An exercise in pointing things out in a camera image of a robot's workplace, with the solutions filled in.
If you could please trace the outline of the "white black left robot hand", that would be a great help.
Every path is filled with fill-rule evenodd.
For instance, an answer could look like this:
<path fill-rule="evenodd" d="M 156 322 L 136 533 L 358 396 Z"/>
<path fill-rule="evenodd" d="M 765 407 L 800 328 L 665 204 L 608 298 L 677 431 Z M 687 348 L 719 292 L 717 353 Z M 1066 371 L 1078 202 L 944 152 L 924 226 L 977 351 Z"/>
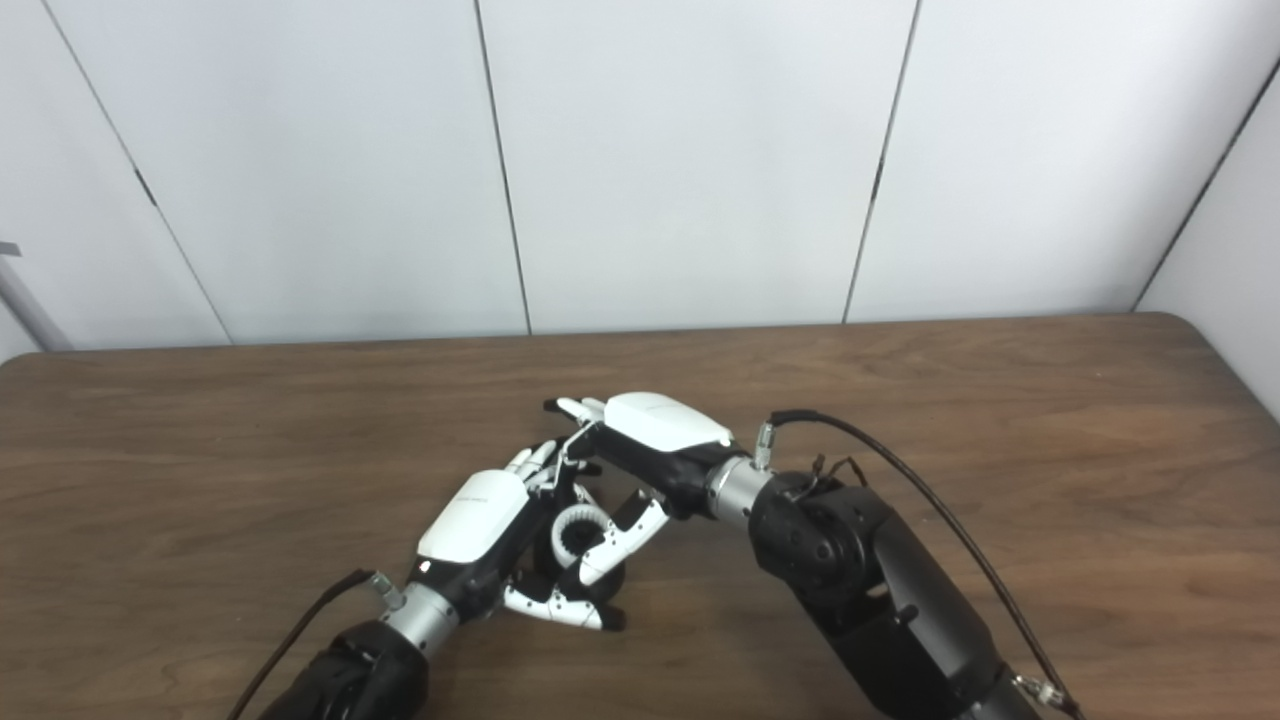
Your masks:
<path fill-rule="evenodd" d="M 566 593 L 556 577 L 524 574 L 518 562 L 549 544 L 544 564 L 563 571 L 608 516 L 576 478 L 595 475 L 588 461 L 561 465 L 559 445 L 524 448 L 503 468 L 472 474 L 417 543 L 404 602 L 383 621 L 421 651 L 456 628 L 498 610 L 568 626 L 621 632 L 625 612 Z"/>

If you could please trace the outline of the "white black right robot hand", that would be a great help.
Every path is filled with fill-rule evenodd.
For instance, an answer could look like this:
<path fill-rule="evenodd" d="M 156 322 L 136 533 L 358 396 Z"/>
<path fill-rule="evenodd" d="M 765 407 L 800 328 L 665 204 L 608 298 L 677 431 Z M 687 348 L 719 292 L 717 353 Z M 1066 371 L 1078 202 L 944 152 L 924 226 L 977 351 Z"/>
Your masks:
<path fill-rule="evenodd" d="M 579 425 L 566 459 L 599 459 L 643 483 L 563 570 L 559 587 L 566 593 L 595 585 L 668 520 L 716 518 L 718 484 L 748 456 L 727 427 L 664 395 L 559 397 L 547 400 L 544 409 Z"/>

